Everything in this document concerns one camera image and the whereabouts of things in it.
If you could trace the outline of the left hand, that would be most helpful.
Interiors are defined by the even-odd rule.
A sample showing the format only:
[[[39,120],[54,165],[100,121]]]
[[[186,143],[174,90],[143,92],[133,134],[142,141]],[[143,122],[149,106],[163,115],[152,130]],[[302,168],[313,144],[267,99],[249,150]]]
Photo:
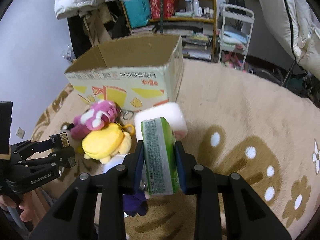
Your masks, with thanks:
[[[5,208],[16,208],[17,204],[8,196],[1,195],[1,208],[4,210]],[[23,195],[22,201],[19,204],[19,208],[22,210],[20,214],[20,219],[23,222],[29,222],[34,218],[34,207],[32,201],[32,193],[28,192]]]

